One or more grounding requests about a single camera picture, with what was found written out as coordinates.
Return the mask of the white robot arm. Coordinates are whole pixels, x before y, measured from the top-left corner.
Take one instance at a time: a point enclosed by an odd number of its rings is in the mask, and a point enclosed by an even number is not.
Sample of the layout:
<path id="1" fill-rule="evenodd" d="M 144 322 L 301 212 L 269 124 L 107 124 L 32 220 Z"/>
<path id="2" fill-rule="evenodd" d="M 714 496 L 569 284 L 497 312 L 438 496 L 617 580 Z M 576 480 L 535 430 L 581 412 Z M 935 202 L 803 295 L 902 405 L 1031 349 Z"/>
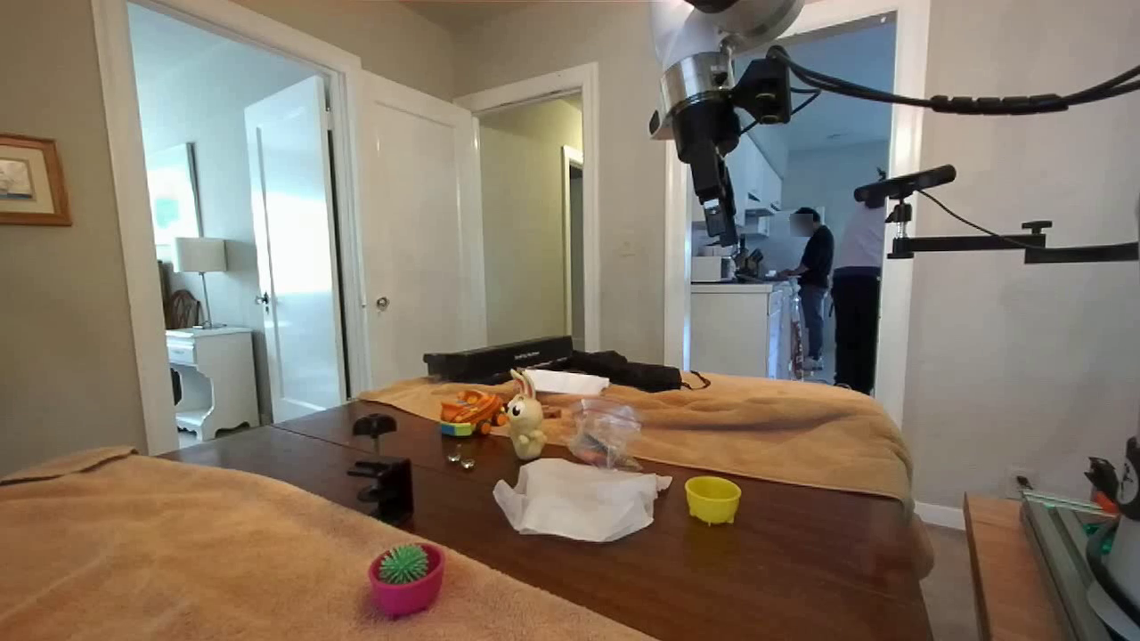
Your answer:
<path id="1" fill-rule="evenodd" d="M 765 52 L 733 73 L 733 52 L 778 42 L 798 16 L 803 0 L 651 0 L 662 107 L 649 119 L 649 133 L 669 140 L 691 170 L 718 247 L 739 242 L 726 170 L 741 140 L 739 114 L 757 124 L 791 121 L 789 57 Z"/>

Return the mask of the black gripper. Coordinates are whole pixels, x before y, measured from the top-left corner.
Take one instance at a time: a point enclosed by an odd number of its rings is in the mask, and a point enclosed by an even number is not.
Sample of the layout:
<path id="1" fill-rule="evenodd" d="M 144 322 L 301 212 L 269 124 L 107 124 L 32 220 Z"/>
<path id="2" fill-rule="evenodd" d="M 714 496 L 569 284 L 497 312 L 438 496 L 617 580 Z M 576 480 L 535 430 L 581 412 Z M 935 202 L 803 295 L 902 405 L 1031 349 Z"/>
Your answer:
<path id="1" fill-rule="evenodd" d="M 677 155 L 691 168 L 691 189 L 714 247 L 733 247 L 733 185 L 725 157 L 739 145 L 739 114 L 725 99 L 684 104 L 675 119 Z"/>

